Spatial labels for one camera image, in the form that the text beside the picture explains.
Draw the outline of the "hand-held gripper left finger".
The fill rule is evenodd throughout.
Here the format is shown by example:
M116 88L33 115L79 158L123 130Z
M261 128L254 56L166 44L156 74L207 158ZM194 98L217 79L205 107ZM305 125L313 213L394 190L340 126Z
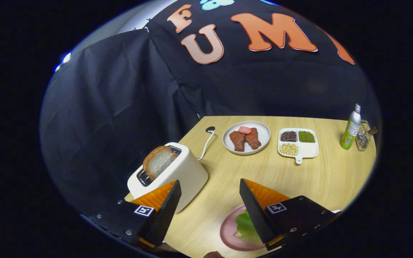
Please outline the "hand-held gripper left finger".
M86 198L81 201L81 216L125 247L159 251L181 195L180 181L174 180L131 200Z

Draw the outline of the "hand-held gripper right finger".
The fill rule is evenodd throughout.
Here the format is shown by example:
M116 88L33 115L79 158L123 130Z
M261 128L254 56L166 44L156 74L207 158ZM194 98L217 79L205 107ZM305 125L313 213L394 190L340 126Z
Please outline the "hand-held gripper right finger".
M245 178L240 180L239 194L268 251L297 245L340 215L308 197L289 198Z

